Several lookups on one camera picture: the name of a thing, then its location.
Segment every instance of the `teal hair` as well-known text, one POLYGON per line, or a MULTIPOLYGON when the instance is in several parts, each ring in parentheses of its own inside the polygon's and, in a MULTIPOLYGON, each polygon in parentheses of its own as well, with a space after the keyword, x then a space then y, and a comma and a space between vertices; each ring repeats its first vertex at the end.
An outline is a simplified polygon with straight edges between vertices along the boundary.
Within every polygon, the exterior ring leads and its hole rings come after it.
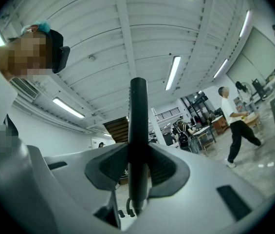
POLYGON ((47 35, 50 34, 51 27, 50 27, 49 23, 48 23, 47 21, 45 21, 45 20, 37 20, 37 21, 35 21, 33 24, 31 24, 31 25, 26 25, 26 26, 24 26, 24 27, 21 29, 21 34, 23 35, 23 34, 25 33, 25 31, 26 31, 29 27, 31 27, 32 25, 38 25, 38 26, 39 26, 39 29, 38 29, 39 31, 44 32, 44 33, 46 33, 47 35))

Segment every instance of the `staircase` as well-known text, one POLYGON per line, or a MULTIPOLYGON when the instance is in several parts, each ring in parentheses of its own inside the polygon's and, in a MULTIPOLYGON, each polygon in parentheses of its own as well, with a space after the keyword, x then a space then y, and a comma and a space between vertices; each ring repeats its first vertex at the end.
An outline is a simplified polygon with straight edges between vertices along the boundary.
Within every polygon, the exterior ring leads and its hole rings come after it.
POLYGON ((107 122, 104 126, 116 143, 128 141, 128 120, 126 117, 107 122))

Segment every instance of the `wooden cabinet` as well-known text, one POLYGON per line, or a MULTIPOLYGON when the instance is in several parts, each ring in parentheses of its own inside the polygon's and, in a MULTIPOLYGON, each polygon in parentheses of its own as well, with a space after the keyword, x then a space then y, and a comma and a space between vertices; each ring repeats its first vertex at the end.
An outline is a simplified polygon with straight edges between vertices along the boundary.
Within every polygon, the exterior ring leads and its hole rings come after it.
POLYGON ((212 121, 212 124, 218 135, 223 134, 225 130, 229 128, 223 116, 217 117, 214 121, 212 121))

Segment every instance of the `ceiling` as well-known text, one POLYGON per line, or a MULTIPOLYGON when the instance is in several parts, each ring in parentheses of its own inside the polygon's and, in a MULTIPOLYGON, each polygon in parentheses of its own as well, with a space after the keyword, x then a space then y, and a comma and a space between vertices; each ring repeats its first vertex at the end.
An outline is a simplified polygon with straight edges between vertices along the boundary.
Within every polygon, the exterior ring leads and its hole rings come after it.
POLYGON ((225 58, 238 55, 250 8, 251 0, 10 0, 0 12, 0 30, 4 37, 19 35, 40 19, 60 32, 71 48, 66 68, 34 78, 41 93, 32 104, 78 127, 104 131, 103 123, 128 115, 132 78, 147 80, 151 107, 211 86, 225 58), (166 91, 175 55, 182 59, 166 91), (86 117, 67 113, 52 102, 55 97, 86 117))

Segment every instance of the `sneaker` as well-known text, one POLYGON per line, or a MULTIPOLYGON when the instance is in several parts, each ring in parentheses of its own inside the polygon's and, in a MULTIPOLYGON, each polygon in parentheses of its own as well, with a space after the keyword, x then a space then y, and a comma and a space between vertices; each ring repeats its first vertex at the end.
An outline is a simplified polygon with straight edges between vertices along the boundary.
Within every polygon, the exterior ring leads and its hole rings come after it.
POLYGON ((235 163, 230 163, 228 160, 226 161, 226 166, 228 166, 229 168, 235 168, 236 164, 235 163))
POLYGON ((254 149, 257 150, 257 149, 261 148, 264 144, 265 144, 265 140, 261 139, 260 140, 260 146, 255 146, 254 149))

